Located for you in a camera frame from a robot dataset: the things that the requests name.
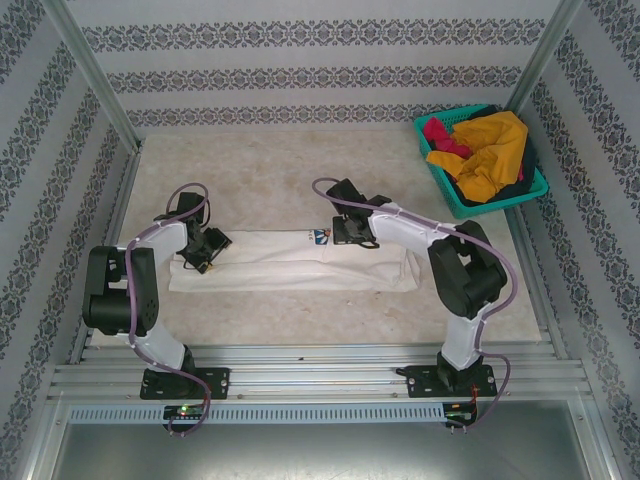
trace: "white robotic arm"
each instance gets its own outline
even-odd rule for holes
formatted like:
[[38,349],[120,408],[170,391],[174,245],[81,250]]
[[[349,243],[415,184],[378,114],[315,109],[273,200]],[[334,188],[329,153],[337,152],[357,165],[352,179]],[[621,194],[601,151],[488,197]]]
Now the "white robotic arm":
[[[396,203],[385,206],[399,210]],[[441,224],[454,229],[452,223]],[[429,248],[436,240],[443,240],[449,235],[440,230],[427,228],[407,218],[374,211],[369,217],[369,227],[377,242],[394,242],[411,250],[416,255],[429,261]],[[484,310],[490,307],[487,303],[473,319],[450,313],[447,324],[447,337],[442,346],[442,356],[456,370],[464,370],[478,360],[480,354],[474,347]]]
[[[190,350],[158,319],[156,271],[179,253],[204,273],[211,260],[231,243],[216,228],[203,230],[204,204],[200,195],[181,193],[177,210],[156,218],[128,247],[99,246],[89,254],[82,311],[85,324],[135,347],[138,356],[149,363],[141,390],[143,399],[192,398],[197,392],[198,385],[189,376],[199,376],[203,369],[195,367]],[[131,295],[135,296],[134,316]],[[187,375],[173,373],[177,371]]]
[[348,179],[334,180],[335,185],[323,194],[315,186],[322,180],[328,179],[317,180],[314,190],[340,214],[333,219],[336,243],[376,248],[378,242],[394,242],[430,262],[438,296],[450,312],[446,340],[438,355],[438,376],[450,391],[468,383],[482,365],[483,315],[507,283],[500,261],[477,245],[491,249],[480,225],[420,221],[424,219],[404,212],[386,197],[367,200]]

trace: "beige work surface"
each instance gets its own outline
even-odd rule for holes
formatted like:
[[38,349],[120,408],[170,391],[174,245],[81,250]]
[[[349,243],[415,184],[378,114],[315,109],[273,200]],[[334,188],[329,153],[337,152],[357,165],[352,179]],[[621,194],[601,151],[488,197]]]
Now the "beige work surface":
[[[164,212],[180,185],[206,184],[211,225],[225,230],[298,230],[331,225],[335,211],[311,190],[322,176],[349,177],[367,197],[382,194],[443,222],[451,216],[411,131],[151,135],[126,212],[121,241]],[[514,263],[521,285],[510,308],[491,318],[485,340],[540,339],[505,216],[476,217],[491,243]],[[409,293],[169,292],[169,266],[158,273],[160,318],[187,345],[441,342],[448,311],[431,270]],[[509,291],[503,289],[503,295]],[[96,332],[93,345],[113,344]]]

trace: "folded cloth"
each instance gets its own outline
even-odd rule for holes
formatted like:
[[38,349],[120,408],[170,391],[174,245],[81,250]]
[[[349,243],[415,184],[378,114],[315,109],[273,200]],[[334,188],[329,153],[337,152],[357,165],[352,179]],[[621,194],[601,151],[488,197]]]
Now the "folded cloth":
[[422,133],[430,145],[435,145],[436,150],[455,153],[462,158],[469,158],[473,153],[466,145],[458,145],[456,141],[451,138],[444,124],[436,117],[429,119],[422,129]]
[[225,232],[233,242],[204,275],[171,261],[169,290],[374,290],[408,292],[419,284],[412,252],[394,243],[367,250],[334,245],[331,230]]
[[486,203],[505,186],[516,183],[528,129],[512,112],[467,120],[453,126],[451,137],[467,145],[473,155],[432,151],[427,161],[442,167],[456,181],[466,199]]

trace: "wall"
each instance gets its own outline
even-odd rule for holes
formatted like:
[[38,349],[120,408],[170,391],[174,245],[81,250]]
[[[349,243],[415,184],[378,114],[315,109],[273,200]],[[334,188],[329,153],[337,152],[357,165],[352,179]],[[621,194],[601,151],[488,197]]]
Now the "wall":
[[640,2],[588,0],[523,117],[551,186],[523,208],[564,340],[640,478]]
[[141,137],[504,104],[558,0],[73,0]]
[[0,479],[78,327],[129,154],[37,0],[0,0]]

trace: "plastic basket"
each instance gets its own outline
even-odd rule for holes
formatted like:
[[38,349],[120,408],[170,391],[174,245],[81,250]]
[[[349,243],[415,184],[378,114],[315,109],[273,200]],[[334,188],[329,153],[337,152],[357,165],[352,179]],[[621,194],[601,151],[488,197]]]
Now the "plastic basket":
[[[431,147],[429,147],[429,143],[424,138],[422,134],[422,130],[424,129],[425,124],[429,121],[431,117],[436,117],[439,119],[447,129],[449,133],[453,132],[453,126],[456,123],[463,122],[469,118],[473,113],[478,110],[482,110],[487,107],[487,105],[474,105],[472,107],[462,107],[456,108],[453,110],[446,110],[444,112],[436,112],[431,115],[426,115],[424,117],[420,117],[416,119],[413,124],[418,132],[418,137],[420,138],[420,153],[425,157],[431,151]],[[533,177],[533,184],[531,185],[531,190],[529,193],[525,195],[519,195],[517,197],[508,198],[506,200],[500,200],[497,202],[485,203],[483,205],[477,205],[475,207],[467,207],[460,202],[458,195],[453,190],[447,175],[444,170],[436,165],[432,165],[427,162],[429,166],[429,170],[431,170],[431,174],[435,179],[444,199],[449,206],[449,210],[456,218],[468,218],[473,217],[474,215],[480,215],[481,213],[493,212],[495,210],[502,210],[505,208],[510,208],[520,203],[531,200],[532,198],[539,197],[544,195],[549,190],[549,185],[546,180],[542,176],[542,174],[536,168],[535,175]]]

